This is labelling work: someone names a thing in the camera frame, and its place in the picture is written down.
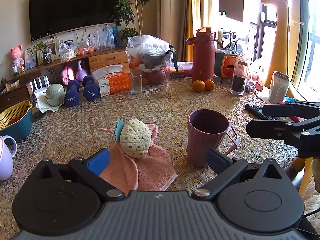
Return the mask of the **blue dumbbell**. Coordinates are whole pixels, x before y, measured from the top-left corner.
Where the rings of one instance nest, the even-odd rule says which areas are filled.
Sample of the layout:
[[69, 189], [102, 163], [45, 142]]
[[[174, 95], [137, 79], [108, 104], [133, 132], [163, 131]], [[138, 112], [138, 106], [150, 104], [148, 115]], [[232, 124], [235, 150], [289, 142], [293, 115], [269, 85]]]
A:
[[78, 80], [74, 79], [69, 81], [67, 85], [67, 90], [65, 93], [64, 102], [67, 107], [77, 106], [80, 102], [80, 83]]
[[92, 101], [99, 97], [99, 89], [95, 85], [91, 75], [87, 75], [83, 78], [82, 85], [84, 87], [83, 96], [87, 101]]

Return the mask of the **clear container with fruit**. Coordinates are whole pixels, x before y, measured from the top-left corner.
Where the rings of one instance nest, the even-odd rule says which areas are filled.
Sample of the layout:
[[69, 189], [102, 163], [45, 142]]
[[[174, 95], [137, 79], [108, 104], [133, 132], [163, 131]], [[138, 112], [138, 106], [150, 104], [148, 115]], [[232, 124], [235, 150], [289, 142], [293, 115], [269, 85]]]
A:
[[162, 55], [132, 55], [125, 51], [130, 73], [142, 75], [142, 84], [163, 85], [169, 81], [171, 67], [174, 66], [174, 55], [167, 51]]

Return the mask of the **right blue dumbbell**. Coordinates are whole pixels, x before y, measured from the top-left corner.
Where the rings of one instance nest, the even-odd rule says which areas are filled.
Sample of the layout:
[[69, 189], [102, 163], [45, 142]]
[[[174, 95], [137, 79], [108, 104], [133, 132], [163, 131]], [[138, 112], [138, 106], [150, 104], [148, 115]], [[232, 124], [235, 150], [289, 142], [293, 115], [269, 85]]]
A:
[[91, 75], [87, 75], [83, 78], [82, 85], [84, 87], [83, 96], [87, 101], [92, 101], [99, 97], [99, 89], [95, 85]]

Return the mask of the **orange white tissue box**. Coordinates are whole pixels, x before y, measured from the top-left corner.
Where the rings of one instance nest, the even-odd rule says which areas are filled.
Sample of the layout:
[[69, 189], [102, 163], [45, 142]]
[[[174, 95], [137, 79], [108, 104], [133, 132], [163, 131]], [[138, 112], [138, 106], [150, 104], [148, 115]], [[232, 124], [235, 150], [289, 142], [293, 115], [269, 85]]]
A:
[[123, 72], [122, 68], [122, 65], [113, 64], [92, 73], [101, 97], [128, 90], [131, 87], [130, 77]]

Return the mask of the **black television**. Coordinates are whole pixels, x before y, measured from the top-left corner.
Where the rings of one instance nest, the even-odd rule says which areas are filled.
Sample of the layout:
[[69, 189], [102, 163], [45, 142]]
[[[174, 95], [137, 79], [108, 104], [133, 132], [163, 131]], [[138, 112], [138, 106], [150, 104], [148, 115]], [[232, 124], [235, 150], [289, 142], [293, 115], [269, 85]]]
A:
[[33, 40], [65, 31], [111, 22], [119, 0], [29, 0]]

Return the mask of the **pale green round container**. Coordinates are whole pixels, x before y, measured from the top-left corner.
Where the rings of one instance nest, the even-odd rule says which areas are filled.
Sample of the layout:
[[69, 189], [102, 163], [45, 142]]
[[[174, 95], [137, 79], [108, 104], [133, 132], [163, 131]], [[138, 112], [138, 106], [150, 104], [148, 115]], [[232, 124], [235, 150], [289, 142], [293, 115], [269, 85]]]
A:
[[52, 84], [46, 90], [46, 101], [51, 106], [59, 106], [64, 102], [65, 93], [66, 90], [61, 84]]

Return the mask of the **white grey tumbler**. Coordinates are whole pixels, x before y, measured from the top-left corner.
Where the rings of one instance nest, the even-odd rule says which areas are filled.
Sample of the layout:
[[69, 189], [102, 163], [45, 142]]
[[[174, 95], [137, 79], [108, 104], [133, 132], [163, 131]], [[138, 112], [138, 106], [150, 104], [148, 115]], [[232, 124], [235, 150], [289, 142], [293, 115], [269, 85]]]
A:
[[288, 91], [290, 78], [279, 71], [274, 71], [269, 89], [269, 103], [281, 103]]

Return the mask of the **yellow giraffe plush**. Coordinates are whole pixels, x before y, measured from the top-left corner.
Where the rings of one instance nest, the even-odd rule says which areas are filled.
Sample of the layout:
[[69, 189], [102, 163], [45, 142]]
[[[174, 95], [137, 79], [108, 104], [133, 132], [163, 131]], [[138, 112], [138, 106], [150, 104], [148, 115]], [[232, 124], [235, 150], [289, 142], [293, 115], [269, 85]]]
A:
[[265, 87], [271, 87], [274, 71], [289, 73], [289, 6], [288, 0], [261, 0], [262, 5], [276, 7], [276, 35]]

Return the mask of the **lilac mug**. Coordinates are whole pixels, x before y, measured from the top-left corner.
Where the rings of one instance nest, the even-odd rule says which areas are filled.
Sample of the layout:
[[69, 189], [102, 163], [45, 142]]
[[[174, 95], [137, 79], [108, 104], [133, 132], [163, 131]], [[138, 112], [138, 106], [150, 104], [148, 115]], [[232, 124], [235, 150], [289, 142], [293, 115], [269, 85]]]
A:
[[[5, 140], [9, 139], [13, 143], [13, 151], [11, 152], [7, 147]], [[1, 155], [0, 155], [0, 180], [5, 181], [12, 176], [13, 173], [13, 157], [17, 153], [17, 143], [16, 140], [9, 136], [5, 135], [1, 137]]]

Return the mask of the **left orange tangerine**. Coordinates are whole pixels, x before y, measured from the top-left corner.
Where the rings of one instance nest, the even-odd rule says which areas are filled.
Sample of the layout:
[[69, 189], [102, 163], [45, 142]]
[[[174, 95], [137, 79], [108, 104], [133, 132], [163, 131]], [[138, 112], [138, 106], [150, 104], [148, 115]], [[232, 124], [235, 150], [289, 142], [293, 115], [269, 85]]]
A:
[[196, 92], [204, 92], [206, 90], [206, 85], [202, 80], [195, 80], [192, 87]]

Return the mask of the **pink pineapple hand towel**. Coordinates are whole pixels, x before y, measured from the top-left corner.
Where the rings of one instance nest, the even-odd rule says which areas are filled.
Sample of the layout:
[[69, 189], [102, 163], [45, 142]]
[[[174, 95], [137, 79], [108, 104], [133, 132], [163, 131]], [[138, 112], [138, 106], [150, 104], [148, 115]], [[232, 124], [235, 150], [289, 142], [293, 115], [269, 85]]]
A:
[[177, 178], [169, 154], [154, 142], [156, 124], [121, 118], [115, 129], [102, 131], [112, 133], [114, 143], [108, 149], [110, 162], [99, 177], [126, 195], [130, 191], [165, 191]]

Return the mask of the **dark red water jug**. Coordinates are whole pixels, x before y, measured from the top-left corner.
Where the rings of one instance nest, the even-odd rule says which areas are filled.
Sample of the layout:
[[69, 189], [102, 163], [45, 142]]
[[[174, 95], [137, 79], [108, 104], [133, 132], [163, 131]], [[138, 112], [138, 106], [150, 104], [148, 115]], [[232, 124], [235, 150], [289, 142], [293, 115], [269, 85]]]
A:
[[214, 76], [216, 35], [211, 27], [201, 27], [196, 30], [195, 37], [186, 40], [187, 45], [193, 45], [192, 82], [206, 81]]

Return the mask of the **pink bear figurine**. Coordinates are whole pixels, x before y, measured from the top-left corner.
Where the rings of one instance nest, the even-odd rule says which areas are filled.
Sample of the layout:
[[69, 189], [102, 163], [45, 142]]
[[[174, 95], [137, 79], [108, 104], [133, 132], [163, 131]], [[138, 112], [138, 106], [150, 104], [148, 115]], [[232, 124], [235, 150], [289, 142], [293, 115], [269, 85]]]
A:
[[12, 56], [12, 66], [11, 70], [14, 75], [20, 74], [25, 71], [24, 60], [22, 59], [23, 47], [21, 44], [17, 45], [15, 48], [9, 50], [9, 54]]

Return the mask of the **glass jar with dark contents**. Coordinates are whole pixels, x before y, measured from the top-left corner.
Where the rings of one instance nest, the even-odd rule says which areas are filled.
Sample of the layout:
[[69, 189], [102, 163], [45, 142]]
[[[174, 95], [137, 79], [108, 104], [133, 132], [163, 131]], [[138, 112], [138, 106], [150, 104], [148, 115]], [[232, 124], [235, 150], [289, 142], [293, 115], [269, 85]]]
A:
[[249, 62], [244, 54], [237, 54], [233, 71], [230, 93], [236, 96], [242, 96], [245, 91]]

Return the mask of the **mauve plastic cup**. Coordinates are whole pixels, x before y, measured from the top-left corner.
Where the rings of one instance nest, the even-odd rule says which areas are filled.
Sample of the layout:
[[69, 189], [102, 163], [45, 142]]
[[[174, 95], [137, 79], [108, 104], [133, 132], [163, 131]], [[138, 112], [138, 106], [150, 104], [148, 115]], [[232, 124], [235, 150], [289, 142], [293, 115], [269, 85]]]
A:
[[240, 137], [233, 125], [220, 112], [212, 109], [198, 109], [188, 118], [187, 161], [197, 167], [206, 167], [206, 151], [218, 149], [225, 135], [232, 141], [225, 152], [230, 154], [239, 146]]

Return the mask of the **wooden tv cabinet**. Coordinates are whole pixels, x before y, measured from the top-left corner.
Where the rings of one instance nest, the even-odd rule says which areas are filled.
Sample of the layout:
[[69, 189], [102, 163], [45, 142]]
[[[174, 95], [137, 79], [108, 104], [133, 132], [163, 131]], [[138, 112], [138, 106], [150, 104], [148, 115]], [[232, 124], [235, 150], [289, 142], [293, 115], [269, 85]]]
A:
[[67, 62], [56, 60], [51, 64], [41, 64], [8, 80], [10, 83], [18, 80], [19, 85], [13, 90], [1, 94], [1, 111], [16, 103], [31, 99], [34, 86], [30, 83], [34, 80], [38, 81], [40, 77], [47, 76], [50, 83], [62, 83], [64, 69], [66, 67], [71, 68], [74, 74], [77, 73], [79, 61], [81, 61], [81, 67], [87, 74], [91, 74], [99, 68], [112, 64], [120, 64], [124, 72], [130, 72], [124, 47], [77, 56]]

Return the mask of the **orange stool-shaped tissue holder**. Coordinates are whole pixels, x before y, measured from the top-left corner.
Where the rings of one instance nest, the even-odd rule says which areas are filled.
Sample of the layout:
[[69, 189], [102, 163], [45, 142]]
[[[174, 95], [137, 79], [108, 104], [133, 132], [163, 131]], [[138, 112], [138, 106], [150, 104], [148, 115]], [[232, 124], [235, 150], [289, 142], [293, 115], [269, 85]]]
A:
[[231, 79], [233, 77], [236, 55], [226, 55], [221, 62], [221, 78]]

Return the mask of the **purple kettlebell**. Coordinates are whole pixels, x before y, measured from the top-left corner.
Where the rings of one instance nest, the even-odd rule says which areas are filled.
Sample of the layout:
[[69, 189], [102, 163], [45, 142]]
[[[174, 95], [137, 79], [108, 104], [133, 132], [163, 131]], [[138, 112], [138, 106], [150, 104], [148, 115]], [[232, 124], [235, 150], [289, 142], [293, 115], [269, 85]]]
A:
[[84, 77], [86, 77], [88, 74], [84, 68], [81, 66], [82, 60], [78, 61], [78, 70], [76, 71], [75, 78], [78, 82], [82, 82]]

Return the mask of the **green potted plant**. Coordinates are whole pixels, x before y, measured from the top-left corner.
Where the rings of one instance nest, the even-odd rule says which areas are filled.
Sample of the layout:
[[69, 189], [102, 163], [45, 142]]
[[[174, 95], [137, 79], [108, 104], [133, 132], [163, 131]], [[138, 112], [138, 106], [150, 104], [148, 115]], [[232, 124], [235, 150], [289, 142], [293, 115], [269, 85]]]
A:
[[113, 7], [111, 22], [116, 26], [124, 24], [120, 31], [121, 42], [128, 37], [144, 34], [143, 9], [151, 0], [119, 0]]

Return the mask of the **orange tangerine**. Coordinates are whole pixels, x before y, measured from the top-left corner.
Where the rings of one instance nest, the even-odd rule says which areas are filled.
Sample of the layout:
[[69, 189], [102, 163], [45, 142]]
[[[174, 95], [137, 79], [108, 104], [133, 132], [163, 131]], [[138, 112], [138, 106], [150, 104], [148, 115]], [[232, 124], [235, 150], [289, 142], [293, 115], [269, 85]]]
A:
[[204, 82], [204, 84], [205, 84], [205, 89], [208, 91], [212, 91], [215, 89], [215, 83], [213, 80], [208, 79]]
[[206, 90], [206, 85], [202, 80], [195, 80], [192, 87], [196, 92], [204, 92]]

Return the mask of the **red notebook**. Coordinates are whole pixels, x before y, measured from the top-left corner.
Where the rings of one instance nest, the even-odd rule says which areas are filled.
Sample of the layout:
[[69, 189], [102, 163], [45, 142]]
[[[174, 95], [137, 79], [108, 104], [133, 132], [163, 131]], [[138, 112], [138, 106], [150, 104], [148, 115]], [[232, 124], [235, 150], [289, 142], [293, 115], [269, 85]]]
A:
[[281, 102], [281, 116], [288, 117], [295, 122], [301, 122], [308, 118], [305, 117], [306, 102], [295, 101], [295, 102]]

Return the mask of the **black tv remote control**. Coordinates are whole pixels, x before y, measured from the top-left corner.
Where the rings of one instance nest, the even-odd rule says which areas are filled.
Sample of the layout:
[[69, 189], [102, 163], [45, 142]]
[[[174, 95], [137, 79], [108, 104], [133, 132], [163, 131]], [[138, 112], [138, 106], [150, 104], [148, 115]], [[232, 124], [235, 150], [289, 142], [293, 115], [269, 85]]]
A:
[[245, 110], [249, 113], [253, 114], [256, 118], [260, 120], [282, 120], [282, 118], [278, 116], [266, 116], [262, 112], [262, 107], [258, 105], [253, 105], [250, 103], [245, 104]]

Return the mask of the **empty clear drinking glass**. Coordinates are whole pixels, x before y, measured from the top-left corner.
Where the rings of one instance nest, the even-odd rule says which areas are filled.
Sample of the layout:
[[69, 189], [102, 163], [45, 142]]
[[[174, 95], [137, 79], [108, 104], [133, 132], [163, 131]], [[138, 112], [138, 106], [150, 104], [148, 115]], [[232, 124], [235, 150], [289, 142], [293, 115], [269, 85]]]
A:
[[137, 94], [142, 93], [142, 91], [143, 91], [143, 84], [142, 84], [143, 74], [131, 72], [129, 74], [129, 77], [130, 77], [130, 84], [131, 84], [130, 93], [132, 95], [137, 95]]

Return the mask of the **yellow teal strainer basket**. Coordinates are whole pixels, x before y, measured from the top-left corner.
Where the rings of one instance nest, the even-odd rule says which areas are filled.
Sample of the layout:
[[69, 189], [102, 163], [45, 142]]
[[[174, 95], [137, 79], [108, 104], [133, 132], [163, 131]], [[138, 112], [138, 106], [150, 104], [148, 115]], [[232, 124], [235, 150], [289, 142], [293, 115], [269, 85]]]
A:
[[16, 141], [23, 140], [31, 132], [32, 104], [29, 100], [17, 103], [1, 113], [1, 136], [9, 135]]

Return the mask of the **framed photo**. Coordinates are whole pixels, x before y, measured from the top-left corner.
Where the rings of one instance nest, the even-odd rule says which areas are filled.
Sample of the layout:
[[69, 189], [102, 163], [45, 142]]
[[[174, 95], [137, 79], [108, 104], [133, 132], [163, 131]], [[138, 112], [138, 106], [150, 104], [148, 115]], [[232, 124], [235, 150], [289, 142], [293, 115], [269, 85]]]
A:
[[59, 56], [59, 41], [53, 40], [48, 41], [47, 43], [39, 42], [37, 43], [38, 46], [41, 48], [44, 48], [44, 53], [41, 50], [37, 51], [37, 64], [41, 65], [43, 64], [43, 56], [50, 56], [51, 61], [58, 60], [60, 58]]

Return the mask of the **clear plastic bag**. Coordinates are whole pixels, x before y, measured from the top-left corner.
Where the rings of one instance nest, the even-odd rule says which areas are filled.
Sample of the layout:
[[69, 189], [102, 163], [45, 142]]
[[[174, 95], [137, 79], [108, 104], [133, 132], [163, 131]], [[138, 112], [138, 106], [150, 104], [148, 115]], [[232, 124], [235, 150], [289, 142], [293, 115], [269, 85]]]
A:
[[143, 54], [158, 56], [165, 54], [170, 49], [168, 42], [151, 35], [128, 37], [126, 52], [136, 58]]

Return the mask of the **yellow curtain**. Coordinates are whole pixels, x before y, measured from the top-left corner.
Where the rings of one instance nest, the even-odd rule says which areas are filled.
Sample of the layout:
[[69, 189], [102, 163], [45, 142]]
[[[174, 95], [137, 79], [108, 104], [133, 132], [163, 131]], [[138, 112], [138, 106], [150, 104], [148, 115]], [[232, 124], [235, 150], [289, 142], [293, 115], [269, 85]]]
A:
[[201, 26], [200, 0], [184, 0], [183, 16], [183, 60], [193, 60], [193, 45], [187, 45], [186, 40], [195, 37], [196, 30]]

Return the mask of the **left blue dumbbell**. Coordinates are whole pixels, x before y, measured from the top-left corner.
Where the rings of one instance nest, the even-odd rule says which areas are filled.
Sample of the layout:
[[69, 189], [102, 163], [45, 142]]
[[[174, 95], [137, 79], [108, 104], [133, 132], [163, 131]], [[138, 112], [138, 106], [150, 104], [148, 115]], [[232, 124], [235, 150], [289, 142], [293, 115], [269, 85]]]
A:
[[69, 81], [67, 85], [67, 90], [65, 93], [64, 102], [67, 107], [77, 106], [80, 102], [80, 83], [78, 80], [74, 79]]

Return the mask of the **right orange tangerine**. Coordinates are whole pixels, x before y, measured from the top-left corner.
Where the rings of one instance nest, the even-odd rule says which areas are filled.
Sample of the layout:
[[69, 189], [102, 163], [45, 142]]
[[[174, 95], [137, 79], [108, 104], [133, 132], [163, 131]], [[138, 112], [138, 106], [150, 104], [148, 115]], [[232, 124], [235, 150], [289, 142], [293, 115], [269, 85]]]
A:
[[205, 84], [205, 89], [208, 91], [212, 91], [215, 89], [215, 83], [213, 80], [208, 79], [204, 82], [204, 84]]

